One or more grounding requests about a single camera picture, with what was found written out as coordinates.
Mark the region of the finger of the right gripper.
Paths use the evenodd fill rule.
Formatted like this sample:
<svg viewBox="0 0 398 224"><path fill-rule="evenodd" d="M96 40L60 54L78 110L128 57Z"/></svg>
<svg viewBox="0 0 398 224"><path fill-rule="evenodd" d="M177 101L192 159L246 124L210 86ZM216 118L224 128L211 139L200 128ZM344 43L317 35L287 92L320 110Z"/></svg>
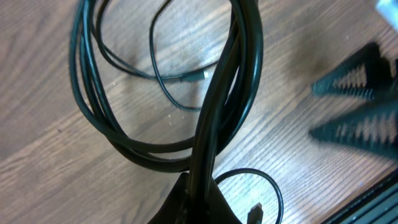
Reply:
<svg viewBox="0 0 398 224"><path fill-rule="evenodd" d="M395 80L390 61L382 56L379 44L369 42L313 82L311 91L316 96L341 95L373 100L389 90Z"/></svg>
<svg viewBox="0 0 398 224"><path fill-rule="evenodd" d="M320 141L397 157L397 105L365 104L309 130Z"/></svg>

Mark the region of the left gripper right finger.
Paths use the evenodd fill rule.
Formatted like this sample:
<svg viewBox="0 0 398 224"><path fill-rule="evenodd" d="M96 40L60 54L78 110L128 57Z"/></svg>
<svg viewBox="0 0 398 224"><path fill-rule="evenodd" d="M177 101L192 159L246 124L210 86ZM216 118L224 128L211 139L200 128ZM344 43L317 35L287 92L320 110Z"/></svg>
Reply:
<svg viewBox="0 0 398 224"><path fill-rule="evenodd" d="M241 224L213 179L208 191L208 207L209 223Z"/></svg>

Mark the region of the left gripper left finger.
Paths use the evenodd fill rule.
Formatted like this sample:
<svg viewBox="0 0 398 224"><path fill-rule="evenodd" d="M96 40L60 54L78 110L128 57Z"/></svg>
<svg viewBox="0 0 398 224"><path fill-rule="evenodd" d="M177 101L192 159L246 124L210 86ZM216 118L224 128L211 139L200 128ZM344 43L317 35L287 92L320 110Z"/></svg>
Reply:
<svg viewBox="0 0 398 224"><path fill-rule="evenodd" d="M148 224L186 223L185 202L187 198L188 173L180 174L165 202Z"/></svg>

